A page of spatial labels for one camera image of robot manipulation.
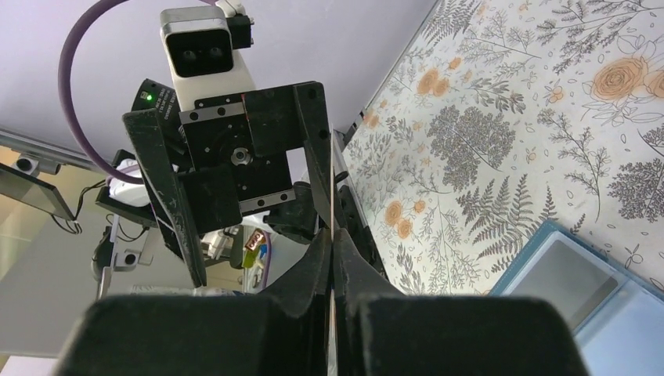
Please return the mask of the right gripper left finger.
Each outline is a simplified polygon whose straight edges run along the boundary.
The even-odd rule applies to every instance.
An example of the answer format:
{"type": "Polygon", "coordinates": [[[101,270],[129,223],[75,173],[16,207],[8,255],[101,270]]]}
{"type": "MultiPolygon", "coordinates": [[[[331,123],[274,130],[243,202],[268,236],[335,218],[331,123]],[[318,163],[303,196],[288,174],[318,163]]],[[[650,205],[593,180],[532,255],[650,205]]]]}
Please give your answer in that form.
{"type": "Polygon", "coordinates": [[[75,325],[57,375],[325,375],[330,231],[265,290],[115,295],[75,325]]]}

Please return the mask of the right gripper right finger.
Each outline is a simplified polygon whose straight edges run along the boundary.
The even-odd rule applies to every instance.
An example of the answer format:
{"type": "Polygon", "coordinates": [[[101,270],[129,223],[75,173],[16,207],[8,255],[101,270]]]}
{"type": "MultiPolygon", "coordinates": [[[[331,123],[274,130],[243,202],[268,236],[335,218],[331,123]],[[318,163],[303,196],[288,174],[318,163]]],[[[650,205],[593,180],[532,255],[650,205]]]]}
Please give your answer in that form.
{"type": "Polygon", "coordinates": [[[333,236],[340,375],[585,375],[561,315],[537,298],[405,295],[333,236]]]}

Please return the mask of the black VIP card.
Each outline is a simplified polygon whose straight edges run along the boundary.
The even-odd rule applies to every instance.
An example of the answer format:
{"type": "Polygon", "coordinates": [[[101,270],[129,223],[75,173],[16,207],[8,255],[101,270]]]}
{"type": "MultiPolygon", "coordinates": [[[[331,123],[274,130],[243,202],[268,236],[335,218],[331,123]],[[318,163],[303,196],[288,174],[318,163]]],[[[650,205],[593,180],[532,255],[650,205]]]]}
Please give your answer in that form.
{"type": "Polygon", "coordinates": [[[613,273],[580,254],[567,241],[554,240],[529,263],[509,294],[548,301],[575,330],[618,286],[613,273]]]}

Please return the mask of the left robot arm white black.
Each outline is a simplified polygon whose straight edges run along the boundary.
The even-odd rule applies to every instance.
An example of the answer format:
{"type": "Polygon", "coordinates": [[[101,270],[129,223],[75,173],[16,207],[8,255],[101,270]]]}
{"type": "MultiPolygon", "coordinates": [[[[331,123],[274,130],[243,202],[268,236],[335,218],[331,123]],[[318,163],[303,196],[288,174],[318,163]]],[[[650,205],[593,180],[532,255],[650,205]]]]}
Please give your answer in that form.
{"type": "Polygon", "coordinates": [[[334,140],[320,82],[199,95],[178,120],[180,150],[164,136],[168,122],[156,107],[122,118],[141,173],[128,181],[146,188],[164,240],[195,287],[208,282],[204,234],[296,200],[290,150],[305,153],[313,210],[331,229],[340,225],[334,140]]]}

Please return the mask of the blue leather card holder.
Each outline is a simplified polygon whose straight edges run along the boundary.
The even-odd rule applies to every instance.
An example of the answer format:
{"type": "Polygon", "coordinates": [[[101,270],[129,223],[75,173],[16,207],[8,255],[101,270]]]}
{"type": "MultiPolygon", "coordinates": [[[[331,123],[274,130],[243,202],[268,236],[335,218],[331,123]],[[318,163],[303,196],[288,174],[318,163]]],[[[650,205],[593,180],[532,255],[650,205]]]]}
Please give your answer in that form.
{"type": "Polygon", "coordinates": [[[663,373],[663,293],[545,221],[491,295],[540,298],[562,316],[592,375],[663,373]]]}

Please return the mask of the gold striped card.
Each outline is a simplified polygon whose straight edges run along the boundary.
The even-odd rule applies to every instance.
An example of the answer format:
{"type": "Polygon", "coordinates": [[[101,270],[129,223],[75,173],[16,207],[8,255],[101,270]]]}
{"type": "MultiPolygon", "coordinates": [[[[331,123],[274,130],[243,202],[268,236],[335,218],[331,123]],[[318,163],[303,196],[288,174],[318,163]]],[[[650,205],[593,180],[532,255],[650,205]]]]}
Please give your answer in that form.
{"type": "MultiPolygon", "coordinates": [[[[330,132],[330,239],[334,241],[334,231],[336,219],[334,214],[334,191],[336,183],[334,182],[334,132],[330,132]]],[[[328,349],[328,374],[338,375],[337,366],[337,335],[336,335],[336,306],[334,296],[334,282],[331,282],[330,289],[330,339],[328,349]]]]}

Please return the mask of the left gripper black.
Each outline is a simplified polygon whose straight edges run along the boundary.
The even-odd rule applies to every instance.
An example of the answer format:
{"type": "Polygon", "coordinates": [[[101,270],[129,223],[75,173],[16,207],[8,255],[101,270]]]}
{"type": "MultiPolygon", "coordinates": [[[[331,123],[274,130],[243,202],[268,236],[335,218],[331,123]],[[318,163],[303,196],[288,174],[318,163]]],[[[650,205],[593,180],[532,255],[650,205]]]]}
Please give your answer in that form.
{"type": "Polygon", "coordinates": [[[192,171],[173,171],[155,109],[122,115],[165,245],[194,287],[207,285],[199,234],[261,212],[280,234],[330,228],[330,129],[317,81],[199,99],[179,115],[192,171]],[[303,149],[309,183],[291,179],[287,152],[303,149]]]}

